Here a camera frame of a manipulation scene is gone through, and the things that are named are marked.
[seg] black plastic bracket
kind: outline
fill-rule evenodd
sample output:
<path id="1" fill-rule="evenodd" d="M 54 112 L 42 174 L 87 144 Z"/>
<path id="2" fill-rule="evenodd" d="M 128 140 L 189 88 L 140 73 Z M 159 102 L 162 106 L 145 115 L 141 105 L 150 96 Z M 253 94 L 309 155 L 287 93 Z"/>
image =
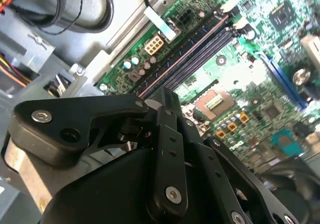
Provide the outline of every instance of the black plastic bracket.
<path id="1" fill-rule="evenodd" d="M 181 219 L 188 209 L 184 143 L 173 111 L 160 107 L 156 124 L 148 210 L 156 220 L 168 222 Z"/>
<path id="2" fill-rule="evenodd" d="M 45 110 L 52 120 L 35 121 L 32 113 L 37 110 Z M 15 107 L 8 132 L 19 148 L 65 168 L 75 165 L 87 148 L 93 153 L 121 143 L 118 132 L 126 119 L 143 118 L 147 111 L 134 95 L 27 101 Z"/>

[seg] black ram slot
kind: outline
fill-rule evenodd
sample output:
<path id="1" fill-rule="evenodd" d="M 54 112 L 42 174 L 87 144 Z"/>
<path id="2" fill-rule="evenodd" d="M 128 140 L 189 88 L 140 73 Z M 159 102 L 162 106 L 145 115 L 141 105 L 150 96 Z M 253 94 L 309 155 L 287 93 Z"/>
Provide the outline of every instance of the black ram slot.
<path id="1" fill-rule="evenodd" d="M 154 85 L 154 82 L 160 77 L 160 75 L 164 74 L 172 65 L 177 65 L 177 62 L 179 64 L 180 62 L 185 62 L 186 60 L 190 59 L 190 57 L 194 56 L 196 52 L 203 48 L 203 46 L 211 39 L 214 33 L 217 33 L 224 27 L 231 25 L 232 23 L 226 14 L 216 14 L 215 16 L 212 16 L 196 31 L 196 33 L 194 33 L 181 46 L 177 47 L 171 56 L 162 64 L 160 64 L 149 77 L 147 77 L 141 84 L 134 87 L 130 93 L 136 93 L 137 95 L 140 95 L 146 89 L 151 89 L 150 85 Z M 186 53 L 191 49 L 193 49 L 193 51 L 186 55 Z"/>
<path id="2" fill-rule="evenodd" d="M 216 53 L 225 47 L 234 38 L 231 31 L 223 30 L 216 37 L 214 37 L 206 46 L 187 61 L 182 67 L 173 70 L 168 74 L 164 87 L 175 90 L 184 81 L 186 81 L 193 73 L 201 68 L 207 61 L 209 61 Z"/>

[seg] capacitor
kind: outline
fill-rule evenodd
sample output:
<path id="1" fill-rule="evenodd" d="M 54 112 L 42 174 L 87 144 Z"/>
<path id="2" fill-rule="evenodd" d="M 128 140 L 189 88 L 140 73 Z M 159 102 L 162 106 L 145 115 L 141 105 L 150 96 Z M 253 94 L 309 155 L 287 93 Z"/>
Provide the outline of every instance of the capacitor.
<path id="1" fill-rule="evenodd" d="M 139 74 L 140 74 L 141 76 L 144 76 L 144 75 L 146 74 L 146 71 L 145 71 L 143 68 L 141 68 L 141 69 L 139 70 Z"/>
<path id="2" fill-rule="evenodd" d="M 129 61 L 129 60 L 126 60 L 125 62 L 123 62 L 124 64 L 123 64 L 123 67 L 125 68 L 125 69 L 131 69 L 131 62 Z"/>
<path id="3" fill-rule="evenodd" d="M 133 65 L 137 65 L 137 64 L 139 64 L 139 58 L 138 57 L 135 57 L 135 56 L 133 56 L 132 58 L 131 58 L 131 63 L 133 64 Z"/>
<path id="4" fill-rule="evenodd" d="M 151 64 L 149 62 L 145 62 L 143 67 L 144 67 L 144 69 L 150 69 L 151 68 Z"/>
<path id="5" fill-rule="evenodd" d="M 225 123 L 220 123 L 220 126 L 221 126 L 222 128 L 226 128 L 226 127 L 227 127 L 227 125 L 226 125 Z"/>
<path id="6" fill-rule="evenodd" d="M 198 13 L 198 15 L 199 15 L 200 18 L 204 18 L 206 14 L 205 14 L 205 12 L 200 11 L 200 12 Z"/>
<path id="7" fill-rule="evenodd" d="M 307 68 L 301 68 L 294 73 L 292 81 L 295 85 L 301 86 L 309 81 L 311 77 L 311 71 Z"/>
<path id="8" fill-rule="evenodd" d="M 234 112 L 233 115 L 238 119 L 241 117 L 241 114 L 239 112 L 237 112 L 237 111 Z"/>
<path id="9" fill-rule="evenodd" d="M 236 118 L 235 118 L 233 115 L 230 115 L 228 118 L 229 118 L 232 122 L 234 122 L 234 121 L 236 120 Z"/>
<path id="10" fill-rule="evenodd" d="M 157 62 L 156 57 L 151 56 L 151 57 L 150 57 L 150 63 L 155 64 L 156 62 Z"/>

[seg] screw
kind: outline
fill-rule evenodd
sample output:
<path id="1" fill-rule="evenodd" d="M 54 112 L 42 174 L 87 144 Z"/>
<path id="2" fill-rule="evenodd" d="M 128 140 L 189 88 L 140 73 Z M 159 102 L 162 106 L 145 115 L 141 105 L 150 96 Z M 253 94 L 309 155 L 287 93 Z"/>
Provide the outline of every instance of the screw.
<path id="1" fill-rule="evenodd" d="M 135 104 L 138 105 L 138 106 L 141 107 L 141 108 L 144 106 L 144 105 L 143 105 L 141 102 L 139 102 L 139 101 L 136 101 Z"/>
<path id="2" fill-rule="evenodd" d="M 217 146 L 220 146 L 220 142 L 218 142 L 216 139 L 213 140 L 213 143 L 216 144 Z"/>
<path id="3" fill-rule="evenodd" d="M 37 110 L 31 114 L 31 117 L 38 123 L 48 123 L 52 120 L 51 113 L 45 110 Z"/>
<path id="4" fill-rule="evenodd" d="M 78 76 L 83 76 L 85 74 L 85 69 L 83 67 L 81 67 L 80 65 L 78 66 L 78 68 L 76 69 L 76 73 Z"/>
<path id="5" fill-rule="evenodd" d="M 167 187 L 165 190 L 165 195 L 168 200 L 174 204 L 180 204 L 182 197 L 177 188 Z"/>
<path id="6" fill-rule="evenodd" d="M 285 215 L 284 218 L 285 218 L 285 220 L 286 220 L 287 223 L 289 223 L 289 224 L 295 224 L 295 223 L 293 222 L 293 220 L 292 220 L 290 217 L 288 217 L 287 215 Z"/>
<path id="7" fill-rule="evenodd" d="M 193 122 L 191 122 L 190 120 L 187 120 L 186 123 L 191 127 L 194 125 Z"/>
<path id="8" fill-rule="evenodd" d="M 106 91 L 108 89 L 108 86 L 106 86 L 104 83 L 100 84 L 99 89 L 101 91 Z"/>
<path id="9" fill-rule="evenodd" d="M 232 212 L 231 217 L 235 224 L 246 224 L 244 218 L 237 212 Z"/>
<path id="10" fill-rule="evenodd" d="M 174 150 L 170 150 L 169 153 L 171 154 L 171 156 L 176 157 L 177 153 Z"/>
<path id="11" fill-rule="evenodd" d="M 167 113 L 168 115 L 172 115 L 172 112 L 168 109 L 165 110 L 165 113 Z"/>

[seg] gray metal panel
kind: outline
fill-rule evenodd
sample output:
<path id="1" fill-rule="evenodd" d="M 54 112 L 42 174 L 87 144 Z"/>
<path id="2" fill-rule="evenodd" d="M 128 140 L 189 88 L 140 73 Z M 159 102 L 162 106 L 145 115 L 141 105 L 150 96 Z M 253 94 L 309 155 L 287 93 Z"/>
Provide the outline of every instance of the gray metal panel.
<path id="1" fill-rule="evenodd" d="M 114 22 L 99 34 L 78 34 L 67 31 L 61 35 L 52 36 L 40 32 L 41 36 L 48 39 L 57 48 L 55 53 L 69 64 L 81 63 L 86 66 L 101 50 L 106 49 L 106 44 L 116 34 L 119 28 L 128 20 L 143 0 L 113 0 Z M 56 0 L 17 0 L 17 5 L 30 8 L 38 12 L 53 13 Z M 79 11 L 80 0 L 67 0 L 67 17 L 75 17 Z M 105 9 L 103 0 L 84 0 L 83 12 L 79 23 L 92 24 L 102 16 Z M 60 28 L 52 27 L 49 31 L 59 31 Z"/>

